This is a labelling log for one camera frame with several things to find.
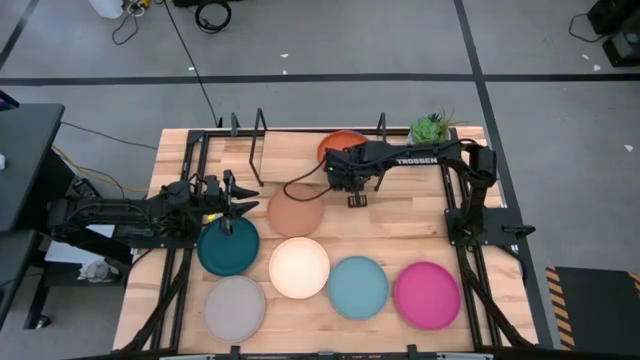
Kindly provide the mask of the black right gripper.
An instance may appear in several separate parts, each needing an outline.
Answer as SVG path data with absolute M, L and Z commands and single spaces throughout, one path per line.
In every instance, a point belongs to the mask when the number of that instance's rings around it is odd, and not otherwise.
M 364 142 L 342 150 L 330 150 L 330 188 L 346 192 L 364 189 L 364 183 L 375 175 L 374 166 L 364 159 L 368 143 Z M 349 208 L 366 207 L 366 195 L 351 195 L 347 198 Z

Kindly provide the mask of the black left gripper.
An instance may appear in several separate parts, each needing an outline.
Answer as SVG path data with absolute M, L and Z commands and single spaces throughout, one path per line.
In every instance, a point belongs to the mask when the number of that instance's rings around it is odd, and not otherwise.
M 235 177 L 229 169 L 223 172 L 222 180 L 216 175 L 206 175 L 201 181 L 205 190 L 198 197 L 198 208 L 202 215 L 221 214 L 219 228 L 225 235 L 232 234 L 232 218 L 242 217 L 259 205 L 258 201 L 232 203 L 232 196 L 242 200 L 259 195 L 258 191 L 233 185 L 234 181 Z

